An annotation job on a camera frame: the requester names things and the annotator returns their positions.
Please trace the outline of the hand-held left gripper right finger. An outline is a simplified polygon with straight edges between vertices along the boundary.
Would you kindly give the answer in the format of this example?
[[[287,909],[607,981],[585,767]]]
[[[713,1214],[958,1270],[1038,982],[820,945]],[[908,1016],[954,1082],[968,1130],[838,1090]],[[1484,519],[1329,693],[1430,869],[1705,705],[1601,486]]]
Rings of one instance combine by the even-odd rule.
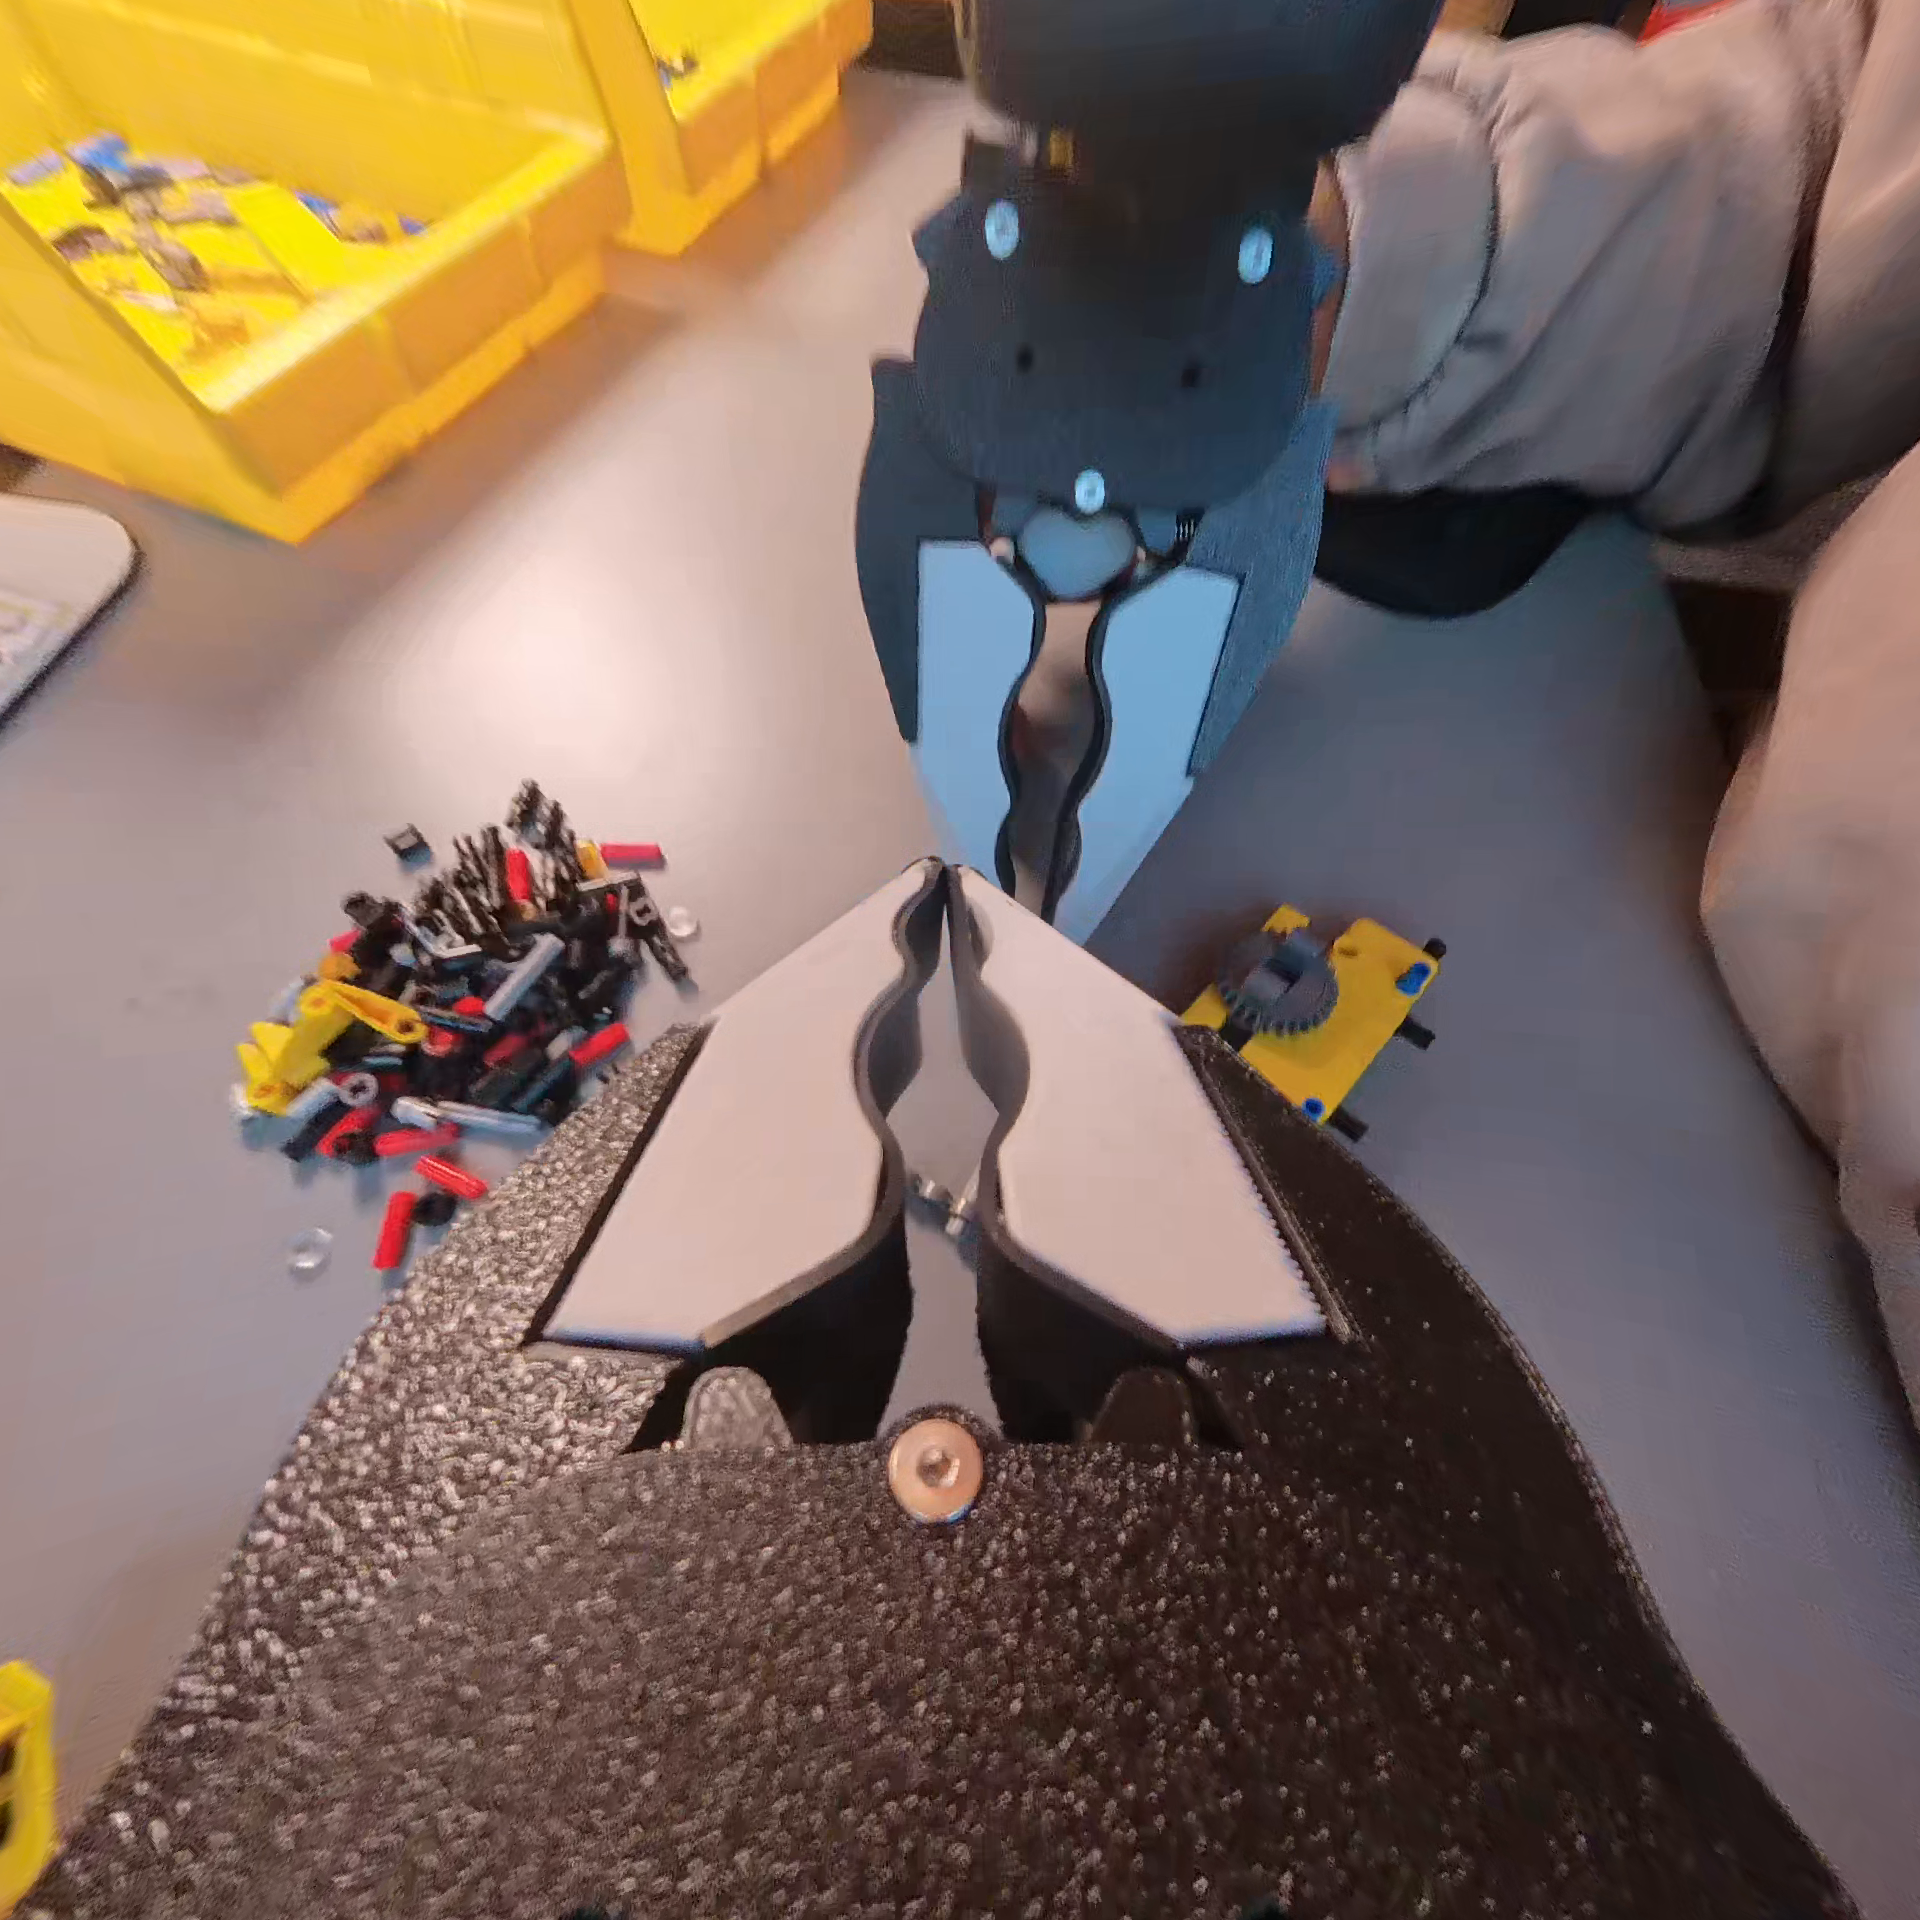
[[[1184,1026],[973,869],[948,873],[965,1057],[993,1103],[978,1340],[1002,1422],[1092,1422],[1138,1370],[1329,1335]]]

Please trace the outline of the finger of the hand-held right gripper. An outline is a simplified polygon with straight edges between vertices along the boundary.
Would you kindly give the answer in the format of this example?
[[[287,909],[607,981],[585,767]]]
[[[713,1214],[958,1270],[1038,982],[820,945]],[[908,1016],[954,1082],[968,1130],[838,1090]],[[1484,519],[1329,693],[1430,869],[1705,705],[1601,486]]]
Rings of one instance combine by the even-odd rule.
[[[1173,566],[1117,591],[1092,620],[1092,744],[1064,790],[1043,909],[1076,945],[1189,800],[1235,607],[1231,576]]]
[[[1016,805],[1010,712],[1044,634],[1033,581],[979,541],[918,552],[918,734],[913,762],[951,866],[1014,887],[1002,832]]]

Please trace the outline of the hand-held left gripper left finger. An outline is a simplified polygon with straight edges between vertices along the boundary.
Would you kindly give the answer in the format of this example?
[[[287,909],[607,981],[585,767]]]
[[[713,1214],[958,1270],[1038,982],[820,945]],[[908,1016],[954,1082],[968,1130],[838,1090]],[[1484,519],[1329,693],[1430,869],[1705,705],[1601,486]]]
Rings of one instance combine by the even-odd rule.
[[[913,1328],[906,1153],[948,869],[918,859],[704,1021],[533,1340],[665,1363],[662,1416],[721,1370],[787,1422],[880,1422]]]

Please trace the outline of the yellow beam assembly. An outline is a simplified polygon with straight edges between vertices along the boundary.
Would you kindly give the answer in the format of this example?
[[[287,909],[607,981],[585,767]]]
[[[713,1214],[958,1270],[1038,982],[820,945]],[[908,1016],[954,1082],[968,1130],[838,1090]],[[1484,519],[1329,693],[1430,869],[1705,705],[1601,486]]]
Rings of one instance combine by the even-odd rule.
[[[1212,1032],[1312,1127],[1363,1142],[1367,1127],[1349,1102],[1393,1046],[1430,1047],[1416,1007],[1444,962],[1438,939],[1415,945],[1367,918],[1325,930],[1278,905],[1223,953],[1184,1021]]]

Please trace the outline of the pile of small building pieces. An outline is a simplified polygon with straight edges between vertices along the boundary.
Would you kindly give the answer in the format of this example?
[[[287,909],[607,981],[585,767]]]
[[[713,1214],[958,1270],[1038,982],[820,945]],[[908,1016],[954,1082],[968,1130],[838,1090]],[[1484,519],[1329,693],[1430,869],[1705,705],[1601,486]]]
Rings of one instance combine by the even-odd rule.
[[[234,1046],[234,1130],[376,1201],[374,1274],[476,1212],[636,1053],[647,985],[695,990],[662,929],[665,850],[583,830],[538,782],[502,816],[386,832],[397,880],[347,893],[321,957]]]

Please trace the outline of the yellow storage bin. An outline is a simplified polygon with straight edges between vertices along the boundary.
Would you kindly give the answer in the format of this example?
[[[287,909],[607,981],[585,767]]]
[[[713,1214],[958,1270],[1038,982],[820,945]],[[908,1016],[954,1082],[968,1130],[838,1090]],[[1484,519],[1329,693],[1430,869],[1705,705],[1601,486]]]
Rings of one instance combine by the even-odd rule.
[[[873,4],[567,4],[627,181],[627,253],[676,259],[820,130]],[[665,90],[652,50],[695,50]]]
[[[565,4],[5,4],[5,165],[120,130],[429,224],[203,386],[5,208],[5,446],[300,541],[604,292]]]

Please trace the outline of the person's right forearm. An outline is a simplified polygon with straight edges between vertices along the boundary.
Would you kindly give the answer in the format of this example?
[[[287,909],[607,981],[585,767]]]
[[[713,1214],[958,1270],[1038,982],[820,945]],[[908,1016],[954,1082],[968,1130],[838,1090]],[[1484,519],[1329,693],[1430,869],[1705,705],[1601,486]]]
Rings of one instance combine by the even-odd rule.
[[[1770,525],[1916,446],[1916,4],[1444,33],[1335,181],[1335,489]]]

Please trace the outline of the person's right hand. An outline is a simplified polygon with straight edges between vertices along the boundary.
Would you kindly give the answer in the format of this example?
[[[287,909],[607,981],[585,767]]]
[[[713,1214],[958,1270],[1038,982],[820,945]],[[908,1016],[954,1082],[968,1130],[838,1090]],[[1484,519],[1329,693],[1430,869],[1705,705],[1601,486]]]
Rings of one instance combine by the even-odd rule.
[[[1038,869],[1092,749],[1092,683],[1078,657],[1034,660],[1016,699],[1010,742],[1018,773],[1010,832],[1016,856]]]

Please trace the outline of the person's beige sweatshirt torso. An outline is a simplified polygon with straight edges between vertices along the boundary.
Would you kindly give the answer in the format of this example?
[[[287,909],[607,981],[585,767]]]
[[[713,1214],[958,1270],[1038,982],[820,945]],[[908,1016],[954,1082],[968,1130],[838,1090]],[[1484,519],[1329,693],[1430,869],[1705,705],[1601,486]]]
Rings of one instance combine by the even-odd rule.
[[[1839,1168],[1916,1409],[1916,450],[1819,552],[1717,812],[1701,920],[1741,1021]]]

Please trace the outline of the heap of yellow building pieces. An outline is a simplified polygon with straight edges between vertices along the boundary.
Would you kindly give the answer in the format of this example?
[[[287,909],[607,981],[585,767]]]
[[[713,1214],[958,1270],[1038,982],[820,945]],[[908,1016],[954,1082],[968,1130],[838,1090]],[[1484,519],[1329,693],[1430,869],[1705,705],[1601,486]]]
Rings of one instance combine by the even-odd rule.
[[[5,202],[172,370],[210,375],[404,259],[431,224],[116,130],[5,171]]]

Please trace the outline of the yellow and black robot model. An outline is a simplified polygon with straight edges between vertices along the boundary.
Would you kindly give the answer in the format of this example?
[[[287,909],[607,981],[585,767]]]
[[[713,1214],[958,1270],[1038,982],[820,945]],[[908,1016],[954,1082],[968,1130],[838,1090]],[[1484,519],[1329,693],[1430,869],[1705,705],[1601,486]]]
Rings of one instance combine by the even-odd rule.
[[[5,1915],[59,1852],[55,1687],[29,1661],[5,1661]]]

